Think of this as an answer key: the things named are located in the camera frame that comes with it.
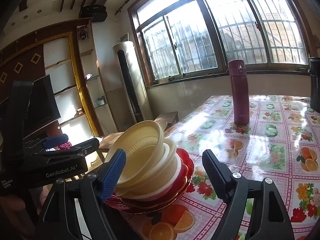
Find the red plate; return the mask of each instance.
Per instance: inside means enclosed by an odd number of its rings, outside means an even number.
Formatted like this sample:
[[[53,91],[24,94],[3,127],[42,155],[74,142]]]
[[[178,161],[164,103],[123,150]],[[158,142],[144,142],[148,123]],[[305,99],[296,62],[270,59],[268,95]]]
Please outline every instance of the red plate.
[[[163,197],[157,200],[143,202],[132,199],[121,199],[112,194],[112,196],[106,200],[106,204],[129,214],[153,212],[170,205],[187,190],[194,171],[194,164],[190,159],[188,152],[178,148],[177,154],[184,165],[182,166],[178,178],[173,183],[172,188]]]

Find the tablecloth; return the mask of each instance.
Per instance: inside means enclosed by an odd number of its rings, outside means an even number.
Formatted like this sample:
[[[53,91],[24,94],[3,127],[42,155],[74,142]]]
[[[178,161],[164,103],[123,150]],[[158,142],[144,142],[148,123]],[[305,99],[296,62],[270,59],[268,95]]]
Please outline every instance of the tablecloth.
[[[191,215],[185,216],[184,232],[173,232],[171,236],[172,230],[158,226],[153,235],[179,240],[212,237],[226,205],[217,198],[202,166],[201,156],[206,149],[211,149],[232,172],[247,179],[262,181],[270,177],[274,181],[295,239],[303,239],[312,229],[320,216],[320,114],[309,107],[310,99],[306,97],[250,95],[249,99],[248,125],[234,124],[232,96],[211,96],[167,130],[168,137],[189,152],[195,170],[186,193],[160,211],[160,217],[123,214],[141,238],[149,239],[158,222],[174,227],[186,211]],[[237,240],[245,237],[251,210],[249,199]]]

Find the black thermos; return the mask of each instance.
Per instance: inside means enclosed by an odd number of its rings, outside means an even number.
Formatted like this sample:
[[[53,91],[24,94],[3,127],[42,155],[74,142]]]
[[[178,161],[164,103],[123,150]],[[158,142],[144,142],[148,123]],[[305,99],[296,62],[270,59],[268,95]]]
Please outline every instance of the black thermos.
[[[310,107],[320,113],[320,58],[310,58],[311,96]]]

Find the metal screw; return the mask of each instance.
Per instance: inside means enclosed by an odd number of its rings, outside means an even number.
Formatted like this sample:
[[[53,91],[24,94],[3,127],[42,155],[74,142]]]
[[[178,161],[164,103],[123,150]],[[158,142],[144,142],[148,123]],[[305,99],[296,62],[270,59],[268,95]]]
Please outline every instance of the metal screw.
[[[91,172],[87,176],[89,179],[94,179],[95,177],[97,177],[97,173]]]
[[[272,179],[270,178],[265,178],[264,181],[268,184],[271,184],[273,182]]]
[[[63,182],[64,182],[64,179],[63,179],[63,178],[59,178],[59,179],[56,180],[56,183],[57,183],[57,184],[61,184],[61,183],[63,183]]]
[[[232,173],[232,176],[233,176],[234,178],[236,178],[236,179],[241,178],[241,174],[240,174],[239,172],[234,172],[234,173]]]

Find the diamond-shaped wall decoration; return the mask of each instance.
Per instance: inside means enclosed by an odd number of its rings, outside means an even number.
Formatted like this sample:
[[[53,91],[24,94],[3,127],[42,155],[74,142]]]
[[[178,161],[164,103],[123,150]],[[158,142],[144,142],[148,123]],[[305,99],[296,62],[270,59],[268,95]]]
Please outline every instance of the diamond-shaped wall decoration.
[[[31,59],[31,62],[37,64],[41,56],[38,53],[35,53]]]
[[[14,72],[19,74],[20,70],[22,69],[23,64],[21,64],[20,62],[17,62],[15,68],[14,68]]]
[[[0,82],[4,84],[5,80],[7,78],[7,73],[6,72],[3,72],[1,77],[0,77]]]

